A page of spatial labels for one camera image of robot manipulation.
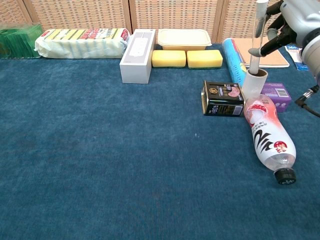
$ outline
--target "wicker wall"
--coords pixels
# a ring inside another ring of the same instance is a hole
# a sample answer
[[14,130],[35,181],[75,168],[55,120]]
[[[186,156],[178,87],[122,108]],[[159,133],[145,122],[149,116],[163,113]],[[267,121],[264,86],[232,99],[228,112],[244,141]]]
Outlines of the wicker wall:
[[[269,5],[278,0],[270,0]],[[205,29],[211,41],[251,38],[256,0],[0,0],[0,23],[51,28]]]
[[0,23],[30,23],[23,0],[0,0]]
[[24,0],[44,30],[59,28],[128,28],[127,0]]
[[132,28],[205,29],[212,40],[218,2],[223,0],[130,0]]
[[[226,15],[223,21],[223,28],[220,28],[222,34],[217,39],[221,42],[226,38],[251,38],[254,28],[254,19],[256,13],[256,0],[226,0]],[[279,0],[270,0],[269,6]],[[268,27],[277,16],[273,16],[268,22]]]

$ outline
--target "wrapped sponge pack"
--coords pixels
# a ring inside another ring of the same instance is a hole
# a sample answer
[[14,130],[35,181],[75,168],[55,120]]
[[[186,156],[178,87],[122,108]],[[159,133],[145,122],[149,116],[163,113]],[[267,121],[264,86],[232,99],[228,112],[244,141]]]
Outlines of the wrapped sponge pack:
[[125,28],[50,29],[35,41],[35,50],[53,59],[121,59],[128,40]]

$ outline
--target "woven wicker panel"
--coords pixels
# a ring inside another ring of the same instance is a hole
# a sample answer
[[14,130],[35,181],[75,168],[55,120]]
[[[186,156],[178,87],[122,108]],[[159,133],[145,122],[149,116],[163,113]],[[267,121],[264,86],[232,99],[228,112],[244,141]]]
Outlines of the woven wicker panel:
[[123,0],[25,1],[31,2],[37,17],[45,30],[59,28],[126,27]]
[[137,29],[204,29],[212,36],[218,0],[135,0]]
[[16,0],[0,0],[0,2],[0,23],[27,22]]
[[[279,0],[270,0],[269,6]],[[256,0],[229,0],[222,34],[226,38],[252,38],[256,14]],[[265,29],[277,18],[267,22]]]

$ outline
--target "sponge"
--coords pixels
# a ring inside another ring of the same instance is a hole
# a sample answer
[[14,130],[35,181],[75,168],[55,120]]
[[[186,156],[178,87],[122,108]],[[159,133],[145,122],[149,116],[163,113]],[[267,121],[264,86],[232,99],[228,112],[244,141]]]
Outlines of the sponge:
[[223,57],[219,50],[188,51],[186,53],[190,69],[221,68]]
[[186,61],[186,52],[182,50],[154,50],[152,53],[154,68],[183,68]]

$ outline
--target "notebook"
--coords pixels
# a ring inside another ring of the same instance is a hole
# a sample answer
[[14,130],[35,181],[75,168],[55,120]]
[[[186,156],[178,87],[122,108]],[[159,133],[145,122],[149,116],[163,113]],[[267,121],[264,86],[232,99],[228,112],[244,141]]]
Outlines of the notebook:
[[[233,38],[233,40],[238,48],[244,65],[249,67],[251,55],[248,50],[252,48],[252,38]],[[268,38],[264,37],[262,44],[264,45],[267,42]],[[289,66],[290,64],[288,61],[278,50],[260,58],[260,68],[288,68]]]

